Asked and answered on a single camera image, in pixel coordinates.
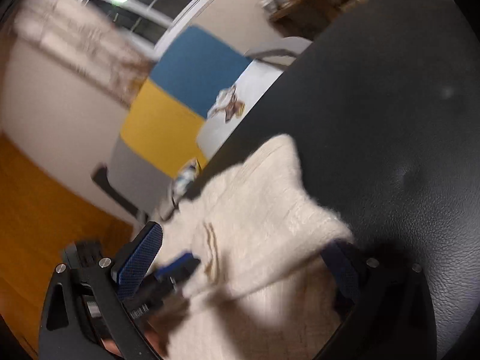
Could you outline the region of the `person left hand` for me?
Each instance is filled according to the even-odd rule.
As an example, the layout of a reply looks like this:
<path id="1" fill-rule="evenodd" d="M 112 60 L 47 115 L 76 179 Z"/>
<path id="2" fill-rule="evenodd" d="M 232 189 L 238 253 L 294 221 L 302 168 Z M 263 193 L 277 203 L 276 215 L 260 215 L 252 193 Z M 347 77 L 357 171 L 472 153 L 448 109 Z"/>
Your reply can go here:
<path id="1" fill-rule="evenodd" d="M 103 347 L 125 359 L 165 359 L 168 356 L 167 336 L 152 327 L 140 331 L 130 326 L 126 332 L 113 331 L 111 339 L 102 339 Z"/>

